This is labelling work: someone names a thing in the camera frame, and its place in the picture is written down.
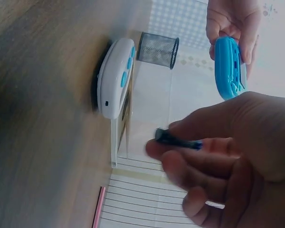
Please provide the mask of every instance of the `lined notebook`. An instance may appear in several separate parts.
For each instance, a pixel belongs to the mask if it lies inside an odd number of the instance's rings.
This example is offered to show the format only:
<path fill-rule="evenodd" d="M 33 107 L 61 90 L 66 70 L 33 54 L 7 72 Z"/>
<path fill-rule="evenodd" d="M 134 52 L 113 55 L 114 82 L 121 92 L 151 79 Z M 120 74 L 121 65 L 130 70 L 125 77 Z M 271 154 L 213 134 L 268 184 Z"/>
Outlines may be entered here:
<path fill-rule="evenodd" d="M 170 184 L 158 162 L 141 156 L 119 157 L 107 189 L 100 228 L 198 227 L 182 211 L 185 195 L 184 190 Z"/>

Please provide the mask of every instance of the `white game controller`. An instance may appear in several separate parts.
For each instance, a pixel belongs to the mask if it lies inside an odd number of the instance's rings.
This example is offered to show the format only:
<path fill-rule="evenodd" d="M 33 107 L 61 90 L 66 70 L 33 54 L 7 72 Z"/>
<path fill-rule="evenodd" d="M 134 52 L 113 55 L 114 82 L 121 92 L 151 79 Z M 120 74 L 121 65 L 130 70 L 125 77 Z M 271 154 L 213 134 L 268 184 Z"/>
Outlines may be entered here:
<path fill-rule="evenodd" d="M 115 41 L 101 65 L 97 83 L 98 109 L 105 118 L 116 119 L 127 93 L 133 61 L 134 41 L 122 38 Z"/>

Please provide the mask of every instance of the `blue button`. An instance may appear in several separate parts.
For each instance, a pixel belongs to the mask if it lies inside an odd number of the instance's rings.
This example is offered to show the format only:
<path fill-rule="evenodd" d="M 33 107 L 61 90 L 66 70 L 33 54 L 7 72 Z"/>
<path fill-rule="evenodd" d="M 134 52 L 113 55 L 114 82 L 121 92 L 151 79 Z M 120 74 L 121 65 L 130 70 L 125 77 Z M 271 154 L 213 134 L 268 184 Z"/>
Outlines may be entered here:
<path fill-rule="evenodd" d="M 132 48 L 131 58 L 134 58 L 134 56 L 135 56 L 135 47 Z"/>
<path fill-rule="evenodd" d="M 129 58 L 127 65 L 128 70 L 130 70 L 131 66 L 132 66 L 132 58 Z"/>
<path fill-rule="evenodd" d="M 122 82 L 120 84 L 121 88 L 124 88 L 125 84 L 127 84 L 128 73 L 124 72 L 122 77 Z"/>

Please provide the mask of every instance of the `pink pencil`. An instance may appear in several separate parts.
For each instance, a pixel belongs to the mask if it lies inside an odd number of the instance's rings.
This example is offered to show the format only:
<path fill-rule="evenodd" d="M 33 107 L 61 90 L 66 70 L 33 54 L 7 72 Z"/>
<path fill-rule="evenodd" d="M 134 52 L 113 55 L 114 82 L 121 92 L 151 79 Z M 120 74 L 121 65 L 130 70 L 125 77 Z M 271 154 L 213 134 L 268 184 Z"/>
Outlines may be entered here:
<path fill-rule="evenodd" d="M 92 228 L 98 228 L 98 223 L 99 223 L 100 213 L 101 213 L 101 207 L 102 207 L 103 202 L 104 202 L 104 197 L 105 197 L 105 187 L 101 187 Z"/>

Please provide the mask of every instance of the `fingernail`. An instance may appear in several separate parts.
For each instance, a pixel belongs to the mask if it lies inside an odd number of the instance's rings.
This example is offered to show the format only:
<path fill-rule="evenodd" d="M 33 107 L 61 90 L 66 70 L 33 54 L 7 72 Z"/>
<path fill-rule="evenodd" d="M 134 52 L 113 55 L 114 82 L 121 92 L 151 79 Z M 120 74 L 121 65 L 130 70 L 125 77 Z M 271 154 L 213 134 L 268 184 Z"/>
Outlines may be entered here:
<path fill-rule="evenodd" d="M 252 49 L 250 48 L 246 53 L 246 64 L 251 64 L 252 59 Z"/>

